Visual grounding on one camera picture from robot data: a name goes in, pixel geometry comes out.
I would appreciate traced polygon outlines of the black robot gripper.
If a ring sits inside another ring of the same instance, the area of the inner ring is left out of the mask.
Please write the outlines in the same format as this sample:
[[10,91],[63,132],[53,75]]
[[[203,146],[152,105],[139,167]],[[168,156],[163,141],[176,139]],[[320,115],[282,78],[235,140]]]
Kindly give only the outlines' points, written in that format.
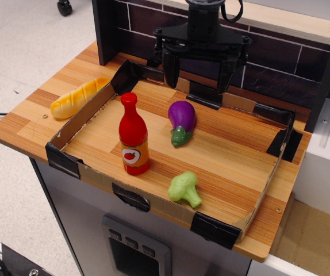
[[176,88],[180,59],[220,62],[217,94],[227,91],[237,67],[248,60],[252,39],[237,34],[220,24],[220,17],[235,23],[243,15],[244,6],[232,18],[225,5],[189,5],[187,23],[154,29],[155,60],[163,65],[164,76],[171,88]]

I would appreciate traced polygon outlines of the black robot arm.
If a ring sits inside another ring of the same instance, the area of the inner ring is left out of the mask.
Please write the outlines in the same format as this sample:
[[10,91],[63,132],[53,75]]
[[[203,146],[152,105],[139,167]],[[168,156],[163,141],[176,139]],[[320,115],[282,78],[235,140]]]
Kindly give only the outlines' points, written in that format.
[[243,14],[243,2],[239,2],[239,13],[233,18],[227,17],[224,1],[187,3],[187,23],[154,30],[154,55],[162,64],[166,82],[172,88],[178,83],[180,59],[218,62],[217,94],[220,95],[227,91],[235,70],[246,65],[252,38],[221,26],[219,15],[230,23],[238,21]]

